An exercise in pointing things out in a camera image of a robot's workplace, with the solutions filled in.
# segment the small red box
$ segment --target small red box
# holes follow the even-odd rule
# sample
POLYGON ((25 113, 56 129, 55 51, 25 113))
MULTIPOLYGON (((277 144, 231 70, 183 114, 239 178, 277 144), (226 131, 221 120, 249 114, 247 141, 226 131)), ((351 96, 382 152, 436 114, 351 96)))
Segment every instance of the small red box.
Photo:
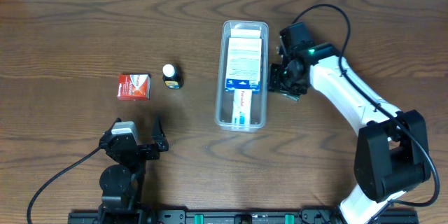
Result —
POLYGON ((149 100, 150 87, 149 74, 120 74, 117 97, 122 101, 149 100))

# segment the black bottle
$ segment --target black bottle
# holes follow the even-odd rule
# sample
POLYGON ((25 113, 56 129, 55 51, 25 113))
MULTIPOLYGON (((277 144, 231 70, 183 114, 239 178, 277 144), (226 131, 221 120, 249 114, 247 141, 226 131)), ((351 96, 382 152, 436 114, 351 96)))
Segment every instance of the black bottle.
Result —
POLYGON ((172 64, 166 64, 163 66, 163 81, 165 85, 170 89, 182 88, 183 79, 180 73, 174 68, 172 64))

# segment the wooden table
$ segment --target wooden table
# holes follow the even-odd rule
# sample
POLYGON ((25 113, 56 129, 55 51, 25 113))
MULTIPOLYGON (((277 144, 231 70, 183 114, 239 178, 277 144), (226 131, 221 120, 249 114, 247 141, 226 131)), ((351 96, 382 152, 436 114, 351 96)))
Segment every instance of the wooden table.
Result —
MULTIPOLYGON (((269 94, 267 124, 255 134, 214 122, 221 31, 226 20, 269 25, 277 35, 305 8, 336 4, 351 19, 346 57, 382 97, 417 109, 442 181, 422 223, 448 212, 448 0, 0 0, 0 223, 24 223, 33 194, 93 150, 120 116, 148 141, 162 116, 170 150, 148 163, 145 200, 189 209, 298 209, 335 206, 352 190, 356 135, 320 93, 296 103, 269 94), (162 66, 179 63, 181 90, 162 66), (150 101, 118 101, 122 72, 149 72, 150 101)), ((345 24, 330 9, 304 17, 319 42, 341 46, 345 24)), ((35 223, 66 223, 74 209, 101 203, 103 151, 57 179, 37 199, 35 223)), ((433 182, 408 193, 421 202, 433 182)))

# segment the clear plastic container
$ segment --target clear plastic container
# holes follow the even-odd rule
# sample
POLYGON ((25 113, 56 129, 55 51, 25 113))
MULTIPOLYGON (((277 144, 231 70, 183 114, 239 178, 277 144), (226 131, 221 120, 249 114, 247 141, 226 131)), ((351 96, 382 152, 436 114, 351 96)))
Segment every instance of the clear plastic container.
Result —
MULTIPOLYGON (((221 127, 221 129, 254 132, 265 126, 267 102, 268 41, 269 28, 264 22, 227 21, 224 23, 223 36, 221 40, 218 91, 216 93, 215 111, 215 121, 216 124, 221 127), (252 92, 250 120, 246 120, 245 123, 237 122, 235 114, 233 114, 234 99, 236 99, 235 92, 237 90, 233 89, 233 87, 229 87, 229 83, 231 83, 232 81, 229 80, 230 77, 228 76, 227 71, 231 71, 232 73, 234 73, 234 69, 231 68, 231 66, 228 69, 228 57, 229 44, 231 43, 233 45, 235 43, 235 39, 232 39, 232 42, 230 42, 230 38, 254 39, 255 42, 258 42, 255 38, 261 39, 259 83, 258 85, 253 85, 252 87, 254 88, 252 89, 245 89, 252 92)), ((251 66, 248 67, 251 67, 253 70, 254 65, 256 66, 256 64, 251 64, 251 66)))

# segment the black cable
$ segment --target black cable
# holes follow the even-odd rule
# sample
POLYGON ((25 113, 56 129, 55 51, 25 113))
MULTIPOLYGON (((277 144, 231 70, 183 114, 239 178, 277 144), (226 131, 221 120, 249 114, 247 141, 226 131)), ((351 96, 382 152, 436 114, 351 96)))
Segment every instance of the black cable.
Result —
POLYGON ((387 116, 389 119, 391 119, 397 126, 399 126, 399 128, 403 131, 403 133, 405 133, 407 135, 407 137, 409 137, 411 139, 411 141, 417 146, 417 148, 423 153, 423 156, 426 158, 426 160, 429 163, 429 166, 431 168, 431 173, 433 174, 433 179, 434 179, 434 193, 433 196, 427 201, 427 202, 423 202, 423 203, 414 203, 414 202, 406 202, 406 201, 402 201, 402 200, 397 200, 397 199, 391 199, 389 202, 390 203, 398 203, 398 204, 404 204, 407 206, 411 206, 411 207, 427 207, 430 206, 432 203, 434 203, 437 198, 439 197, 439 192, 440 192, 440 179, 439 179, 439 174, 437 172, 437 169, 435 168, 434 162, 431 159, 431 157, 429 156, 429 154, 426 152, 426 150, 421 146, 421 144, 415 139, 414 135, 412 135, 412 133, 400 122, 398 121, 394 116, 392 116, 388 111, 386 111, 384 108, 381 107, 381 104, 378 104, 377 102, 375 102, 371 97, 369 97, 366 93, 364 93, 364 91, 362 91, 351 79, 350 77, 347 75, 347 72, 343 70, 342 68, 342 58, 344 56, 344 52, 345 52, 345 48, 347 47, 347 44, 349 43, 349 39, 350 39, 350 33, 351 33, 351 28, 350 28, 350 21, 349 21, 349 17, 347 17, 347 14, 345 14, 345 12, 340 9, 337 6, 334 6, 332 4, 327 4, 327 3, 322 3, 322 4, 316 4, 315 6, 311 6, 308 9, 304 10, 301 12, 301 14, 299 14, 293 21, 293 24, 295 22, 297 22, 299 20, 299 18, 301 18, 305 13, 307 13, 308 11, 315 9, 315 8, 319 8, 319 7, 329 7, 329 8, 333 8, 336 11, 338 11, 339 13, 342 14, 342 16, 344 16, 345 22, 347 24, 347 35, 345 38, 345 42, 344 45, 342 46, 342 50, 341 53, 339 55, 338 58, 338 65, 339 65, 339 69, 341 70, 341 74, 343 75, 343 77, 346 78, 346 80, 350 83, 350 85, 356 90, 358 91, 358 93, 360 95, 362 95, 366 100, 368 100, 374 107, 375 109, 377 109, 378 111, 382 112, 385 116, 387 116))
POLYGON ((48 185, 51 184, 51 182, 53 182, 55 179, 59 178, 64 173, 68 172, 69 170, 73 169, 75 166, 79 165, 80 163, 82 163, 82 162, 86 161, 87 159, 89 159, 90 157, 92 157, 99 150, 101 150, 101 147, 98 147, 98 148, 94 149, 91 153, 89 153, 85 157, 81 158, 76 163, 74 163, 74 164, 70 165, 69 167, 63 169, 58 174, 56 174, 52 178, 50 178, 49 181, 47 181, 46 183, 44 183, 42 185, 42 187, 36 192, 36 194, 33 196, 33 198, 31 199, 31 201, 28 204, 28 210, 27 210, 27 221, 28 221, 28 224, 33 224, 32 220, 31 220, 31 208, 33 207, 33 204, 36 201, 37 197, 42 193, 43 189, 45 189, 48 185))

